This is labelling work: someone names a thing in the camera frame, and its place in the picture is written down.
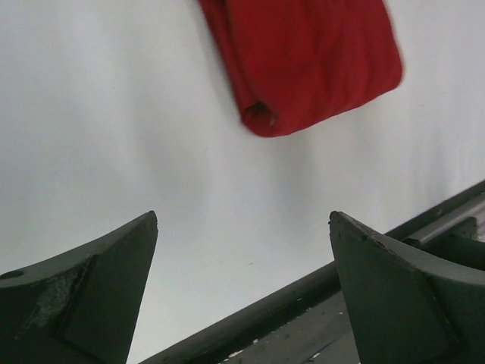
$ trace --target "red cloth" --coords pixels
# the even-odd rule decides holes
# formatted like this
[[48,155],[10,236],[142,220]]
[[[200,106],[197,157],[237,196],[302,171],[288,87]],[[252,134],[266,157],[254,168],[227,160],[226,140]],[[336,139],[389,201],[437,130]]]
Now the red cloth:
[[402,62],[383,0],[199,0],[242,122],[278,137],[396,88]]

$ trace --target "black object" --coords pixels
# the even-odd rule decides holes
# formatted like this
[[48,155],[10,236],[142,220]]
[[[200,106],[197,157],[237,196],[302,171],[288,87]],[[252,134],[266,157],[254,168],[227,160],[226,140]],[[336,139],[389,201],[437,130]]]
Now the black object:
[[[405,345],[415,345],[418,350],[413,348],[406,352],[404,343],[391,349],[388,347],[386,356],[396,359],[393,363],[405,362],[403,358],[411,360],[408,363],[415,360],[473,363],[474,355],[480,349],[479,331],[485,327],[480,321],[483,297],[479,290],[475,290],[483,283],[478,278],[485,272],[476,268],[482,269],[485,250],[474,240],[485,227],[484,193],[485,181],[413,218],[386,236],[346,215],[334,213],[333,245],[344,292],[341,291],[336,263],[332,262],[142,364],[357,364],[357,346],[343,293],[349,301],[349,314],[363,364],[390,362],[370,361],[371,357],[379,355],[371,346],[382,349],[383,343],[396,344],[390,339],[400,337],[405,338]],[[125,363],[156,235],[155,214],[148,213],[85,246],[0,276],[0,363]],[[454,263],[446,264],[459,264],[460,269],[467,269],[470,275],[467,279],[471,281],[462,277],[459,283],[465,282],[465,286],[446,291],[441,283],[437,283],[441,281],[435,280],[436,287],[428,290],[430,282],[426,267],[418,267],[417,262],[406,257],[408,261],[404,259],[405,263],[397,259],[405,268],[394,270],[394,261],[387,258],[395,256],[382,255],[379,250],[382,240],[385,244],[390,241],[395,244],[389,245],[386,252],[413,249],[413,252],[443,262],[443,259],[452,260]],[[360,255],[355,253],[358,249],[369,250],[365,251],[361,261]],[[346,250],[353,259],[345,258]],[[373,290],[366,291],[370,293],[367,296],[356,293],[358,289],[363,292],[362,287],[352,283],[354,264],[355,269],[360,269],[360,282],[368,284],[374,278],[380,282],[371,287]],[[378,276],[383,272],[393,277],[390,281],[401,284],[390,285],[386,281],[389,277]],[[422,291],[416,293],[415,282]],[[392,315],[393,308],[388,304],[391,301],[380,296],[388,290],[393,290],[396,296],[390,295],[390,300],[398,305],[396,307],[404,307],[409,322],[403,322],[402,316]],[[450,292],[457,293],[457,297],[447,296]],[[360,299],[364,299],[362,304],[367,308],[375,305],[386,310],[391,322],[397,325],[394,331],[405,330],[411,324],[419,325],[421,319],[429,325],[423,332],[384,335],[390,322],[378,321],[381,316],[377,313],[367,315],[370,311],[361,309]],[[466,303],[469,305],[464,312],[468,316],[462,316],[464,321],[460,321],[456,312],[456,316],[449,313],[449,307],[453,309],[457,307],[453,305]],[[406,306],[415,307],[416,314]],[[473,326],[471,317],[478,320],[477,325]],[[363,322],[369,324],[367,329]],[[375,335],[383,343],[362,339],[364,334]]]
[[0,276],[1,364],[124,364],[157,239],[154,212]]

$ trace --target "folded red cloth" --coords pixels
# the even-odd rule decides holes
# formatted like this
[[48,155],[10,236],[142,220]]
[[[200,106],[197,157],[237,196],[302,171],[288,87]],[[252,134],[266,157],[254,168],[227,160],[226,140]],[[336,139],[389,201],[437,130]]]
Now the folded red cloth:
[[199,0],[242,122],[278,137],[396,88],[402,62],[383,0]]

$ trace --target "white table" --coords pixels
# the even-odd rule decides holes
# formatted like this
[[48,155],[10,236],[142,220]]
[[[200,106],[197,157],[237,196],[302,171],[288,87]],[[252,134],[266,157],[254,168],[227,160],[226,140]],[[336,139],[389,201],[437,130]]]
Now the white table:
[[389,0],[398,90],[279,139],[238,120],[195,0],[0,2],[1,271],[154,209],[139,362],[485,179],[485,2]]

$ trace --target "red towel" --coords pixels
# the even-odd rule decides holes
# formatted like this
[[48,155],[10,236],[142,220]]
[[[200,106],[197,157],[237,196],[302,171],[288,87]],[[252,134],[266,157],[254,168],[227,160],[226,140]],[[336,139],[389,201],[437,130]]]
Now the red towel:
[[383,0],[199,0],[242,122],[278,137],[396,88],[402,62]]

